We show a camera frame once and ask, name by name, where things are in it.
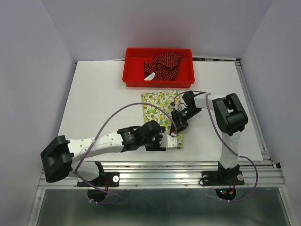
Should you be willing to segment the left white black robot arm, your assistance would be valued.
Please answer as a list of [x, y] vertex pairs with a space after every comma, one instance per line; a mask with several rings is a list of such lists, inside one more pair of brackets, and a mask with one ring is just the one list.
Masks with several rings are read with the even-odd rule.
[[165, 127], [156, 121], [95, 138], [68, 140], [64, 135], [57, 136], [40, 154], [46, 181], [54, 183], [80, 175], [95, 186], [101, 185], [105, 174], [99, 164], [87, 162], [86, 158], [135, 151], [142, 146], [147, 151], [164, 151], [165, 138]]

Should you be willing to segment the lemon print skirt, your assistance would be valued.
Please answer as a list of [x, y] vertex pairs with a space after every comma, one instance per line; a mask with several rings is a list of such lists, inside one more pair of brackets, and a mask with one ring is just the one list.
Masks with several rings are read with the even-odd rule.
[[147, 105], [143, 105], [144, 122], [156, 121], [162, 132], [169, 133], [172, 126], [171, 112], [174, 110], [171, 103], [176, 101], [178, 104], [182, 100], [179, 94], [180, 92], [177, 90], [143, 92], [141, 101], [147, 103]]

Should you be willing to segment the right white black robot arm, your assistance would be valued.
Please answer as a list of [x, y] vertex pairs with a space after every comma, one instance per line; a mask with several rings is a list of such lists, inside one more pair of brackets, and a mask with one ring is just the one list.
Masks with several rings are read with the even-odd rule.
[[214, 131], [222, 143], [222, 152], [216, 171], [202, 171], [200, 183], [203, 186], [244, 185], [244, 178], [238, 163], [238, 149], [241, 133], [248, 123], [248, 116], [238, 96], [213, 96], [205, 92], [186, 91], [182, 93], [186, 107], [171, 111], [174, 123], [171, 132], [182, 132], [188, 127], [188, 120], [208, 110]]

